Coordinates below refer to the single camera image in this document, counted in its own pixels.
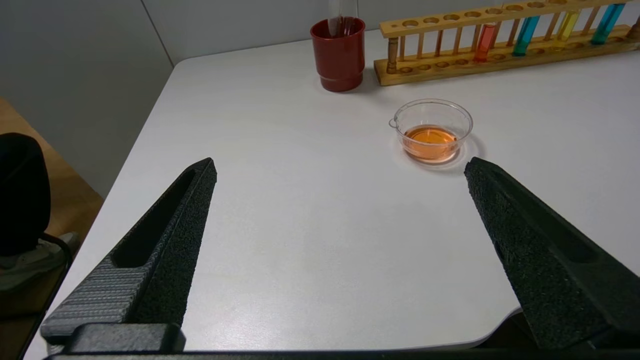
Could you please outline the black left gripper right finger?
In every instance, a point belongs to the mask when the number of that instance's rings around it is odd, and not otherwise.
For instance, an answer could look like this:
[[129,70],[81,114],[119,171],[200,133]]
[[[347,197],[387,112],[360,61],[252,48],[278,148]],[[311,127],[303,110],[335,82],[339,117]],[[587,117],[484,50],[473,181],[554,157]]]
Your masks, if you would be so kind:
[[493,162],[473,157],[464,175],[538,347],[639,348],[631,269]]

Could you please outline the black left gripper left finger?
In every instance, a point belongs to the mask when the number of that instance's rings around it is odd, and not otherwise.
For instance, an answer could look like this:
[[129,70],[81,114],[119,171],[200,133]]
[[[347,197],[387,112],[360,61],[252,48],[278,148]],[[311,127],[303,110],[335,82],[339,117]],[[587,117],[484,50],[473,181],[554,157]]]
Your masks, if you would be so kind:
[[210,157],[188,166],[46,317],[41,337],[62,345],[93,325],[180,326],[216,184]]

